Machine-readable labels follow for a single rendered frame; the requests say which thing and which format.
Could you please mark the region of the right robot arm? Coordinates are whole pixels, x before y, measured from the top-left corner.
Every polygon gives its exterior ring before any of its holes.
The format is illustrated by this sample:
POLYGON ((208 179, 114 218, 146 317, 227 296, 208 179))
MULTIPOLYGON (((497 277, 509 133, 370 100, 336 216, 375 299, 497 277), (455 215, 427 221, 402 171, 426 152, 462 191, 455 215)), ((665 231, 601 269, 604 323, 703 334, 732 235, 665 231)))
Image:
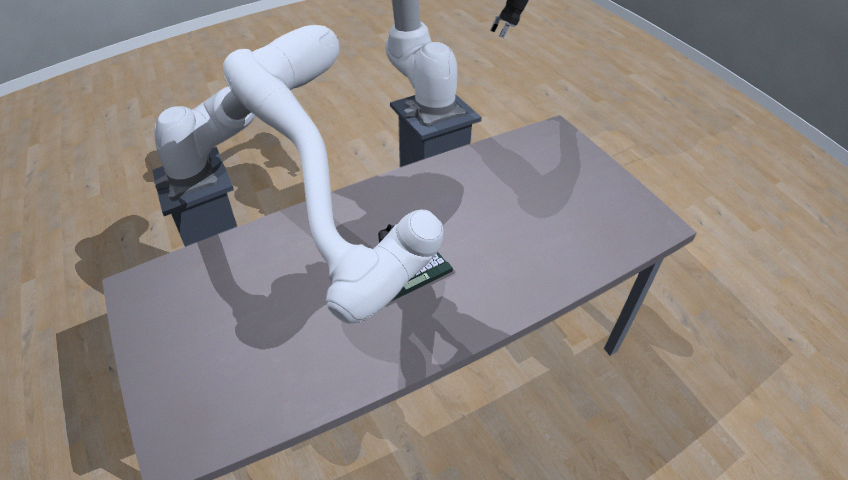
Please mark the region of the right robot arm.
POLYGON ((210 151, 257 116, 300 154, 311 234, 332 281, 328 309, 343 322, 358 323, 386 306, 430 262, 441 247, 443 225, 428 210, 413 211, 374 249, 350 244, 338 233, 324 141, 290 91, 327 71, 338 55, 336 35, 320 25, 291 31, 253 52, 229 54, 223 63, 229 87, 193 110, 171 107, 157 118, 155 144, 165 176, 154 184, 169 187, 171 200, 216 185, 210 151))

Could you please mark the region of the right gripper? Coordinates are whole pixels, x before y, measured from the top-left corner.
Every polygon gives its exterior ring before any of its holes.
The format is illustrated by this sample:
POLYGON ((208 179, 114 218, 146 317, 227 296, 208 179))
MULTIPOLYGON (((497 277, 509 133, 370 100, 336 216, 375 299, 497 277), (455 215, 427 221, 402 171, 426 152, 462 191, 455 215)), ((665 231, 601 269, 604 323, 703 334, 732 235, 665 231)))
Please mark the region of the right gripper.
POLYGON ((381 241, 382 241, 382 240, 383 240, 383 239, 387 236, 387 234, 388 234, 388 233, 392 230, 392 228, 393 228, 394 226, 395 226, 395 225, 392 225, 392 226, 391 226, 391 225, 389 224, 387 228, 385 228, 385 229, 383 229, 383 230, 379 231, 379 234, 378 234, 378 237, 379 237, 379 243, 380 243, 380 242, 381 242, 381 241))

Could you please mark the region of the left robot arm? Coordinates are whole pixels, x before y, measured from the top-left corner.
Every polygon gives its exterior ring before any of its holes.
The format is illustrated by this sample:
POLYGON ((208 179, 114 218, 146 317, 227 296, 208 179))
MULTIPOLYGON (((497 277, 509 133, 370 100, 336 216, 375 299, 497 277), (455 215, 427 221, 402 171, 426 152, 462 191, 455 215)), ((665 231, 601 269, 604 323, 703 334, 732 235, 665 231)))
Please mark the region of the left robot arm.
POLYGON ((405 101, 406 117, 417 116, 424 126, 431 126, 465 116, 455 103, 457 63, 452 50, 431 42, 420 21, 419 0, 392 0, 392 5, 395 24, 389 30, 386 54, 415 88, 415 99, 405 101))

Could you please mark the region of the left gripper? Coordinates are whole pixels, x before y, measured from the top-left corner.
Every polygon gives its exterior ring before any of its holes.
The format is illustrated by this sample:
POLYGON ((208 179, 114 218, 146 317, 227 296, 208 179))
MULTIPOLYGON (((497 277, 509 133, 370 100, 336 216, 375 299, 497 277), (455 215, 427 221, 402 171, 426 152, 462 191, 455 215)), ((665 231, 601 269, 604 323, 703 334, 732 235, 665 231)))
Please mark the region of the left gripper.
POLYGON ((499 37, 504 38, 509 26, 517 26, 520 15, 524 11, 528 0, 507 0, 505 8, 501 11, 500 16, 495 16, 495 21, 490 31, 495 32, 500 20, 507 21, 502 29, 499 37))

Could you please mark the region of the dark green keyboard base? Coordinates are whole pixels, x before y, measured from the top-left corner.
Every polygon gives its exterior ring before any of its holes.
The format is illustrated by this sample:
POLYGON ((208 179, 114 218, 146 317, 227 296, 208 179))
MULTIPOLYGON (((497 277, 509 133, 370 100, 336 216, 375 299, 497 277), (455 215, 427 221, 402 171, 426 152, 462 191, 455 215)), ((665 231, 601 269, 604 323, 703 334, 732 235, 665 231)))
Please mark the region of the dark green keyboard base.
MULTIPOLYGON (((453 267, 445 261, 445 259, 437 252, 430 262, 416 273, 400 290, 400 292, 391 300, 395 300, 405 294, 408 294, 450 272, 453 267)), ((391 302, 390 301, 390 302, 391 302)))

